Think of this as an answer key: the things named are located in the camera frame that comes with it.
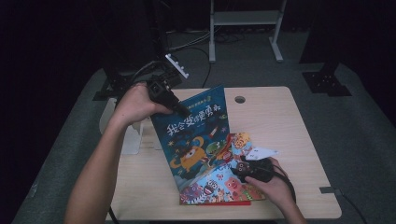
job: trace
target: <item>dark background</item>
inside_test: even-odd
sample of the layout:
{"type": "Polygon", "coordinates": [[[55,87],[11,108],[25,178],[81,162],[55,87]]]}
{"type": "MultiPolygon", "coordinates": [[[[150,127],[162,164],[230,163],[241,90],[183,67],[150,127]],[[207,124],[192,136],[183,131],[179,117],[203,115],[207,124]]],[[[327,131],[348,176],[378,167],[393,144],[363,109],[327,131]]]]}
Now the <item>dark background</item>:
{"type": "MultiPolygon", "coordinates": [[[[209,1],[0,3],[2,200],[10,222],[84,85],[98,69],[135,69],[161,58],[161,31],[208,29],[209,1]],[[158,27],[156,18],[161,19],[158,27]]],[[[217,1],[216,8],[270,9],[277,1],[217,1]]],[[[289,0],[284,32],[310,30],[301,63],[336,56],[396,123],[393,1],[289,0]]]]}

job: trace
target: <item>white shelf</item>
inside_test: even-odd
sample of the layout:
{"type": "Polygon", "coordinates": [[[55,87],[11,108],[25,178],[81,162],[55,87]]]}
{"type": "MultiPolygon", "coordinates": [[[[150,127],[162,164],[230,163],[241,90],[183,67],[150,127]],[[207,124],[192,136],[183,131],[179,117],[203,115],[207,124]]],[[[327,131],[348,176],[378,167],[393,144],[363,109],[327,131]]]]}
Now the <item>white shelf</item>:
{"type": "Polygon", "coordinates": [[[214,25],[276,24],[278,10],[215,12],[214,25]]]}
{"type": "Polygon", "coordinates": [[[215,47],[215,26],[218,25],[266,25],[274,24],[274,36],[269,37],[271,48],[276,57],[276,61],[283,62],[282,54],[277,46],[277,37],[282,24],[283,13],[287,0],[282,0],[279,10],[266,11],[215,11],[214,0],[210,1],[210,40],[209,40],[209,61],[216,61],[215,47]]]}

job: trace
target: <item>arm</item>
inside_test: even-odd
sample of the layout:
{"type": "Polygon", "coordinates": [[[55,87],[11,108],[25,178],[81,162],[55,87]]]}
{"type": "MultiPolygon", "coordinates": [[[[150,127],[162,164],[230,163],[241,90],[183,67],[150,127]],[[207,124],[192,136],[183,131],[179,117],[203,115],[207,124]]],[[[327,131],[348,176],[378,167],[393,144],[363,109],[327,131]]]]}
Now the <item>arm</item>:
{"type": "MultiPolygon", "coordinates": [[[[273,165],[280,167],[279,162],[270,158],[273,165]]],[[[268,183],[261,182],[247,176],[246,181],[259,188],[265,196],[274,203],[282,212],[289,224],[303,224],[306,220],[299,207],[291,197],[288,185],[280,178],[274,176],[268,183]]]]}
{"type": "Polygon", "coordinates": [[[64,223],[105,221],[116,187],[126,129],[154,113],[171,111],[150,101],[146,84],[139,83],[126,92],[78,177],[69,198],[64,223]]]}

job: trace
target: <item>book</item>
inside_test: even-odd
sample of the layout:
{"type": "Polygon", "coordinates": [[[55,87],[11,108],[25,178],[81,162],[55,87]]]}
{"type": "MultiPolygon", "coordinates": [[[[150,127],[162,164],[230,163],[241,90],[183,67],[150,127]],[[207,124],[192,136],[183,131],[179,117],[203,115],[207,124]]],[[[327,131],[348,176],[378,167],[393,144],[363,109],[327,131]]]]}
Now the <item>book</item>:
{"type": "Polygon", "coordinates": [[[151,116],[180,192],[180,204],[264,199],[231,170],[238,163],[239,150],[249,150],[251,142],[247,133],[230,133],[224,87],[203,91],[181,104],[191,112],[186,118],[176,112],[151,116]]]}

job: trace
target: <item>wooden table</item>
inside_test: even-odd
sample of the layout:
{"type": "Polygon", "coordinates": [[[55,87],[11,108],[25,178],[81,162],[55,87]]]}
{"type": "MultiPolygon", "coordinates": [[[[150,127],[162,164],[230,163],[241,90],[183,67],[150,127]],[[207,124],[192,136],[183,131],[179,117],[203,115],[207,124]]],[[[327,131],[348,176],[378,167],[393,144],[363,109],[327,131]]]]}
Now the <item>wooden table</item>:
{"type": "MultiPolygon", "coordinates": [[[[202,89],[174,90],[184,100],[202,89]]],[[[231,133],[247,132],[257,147],[280,152],[275,156],[289,175],[297,204],[306,218],[339,218],[341,209],[332,193],[320,187],[330,183],[305,128],[290,90],[286,87],[226,88],[231,133]],[[235,97],[246,101],[238,104],[235,97]]],[[[137,155],[122,155],[115,195],[111,204],[119,220],[214,220],[279,219],[278,209],[268,200],[252,205],[179,205],[177,186],[161,150],[151,121],[143,122],[137,155]]]]}

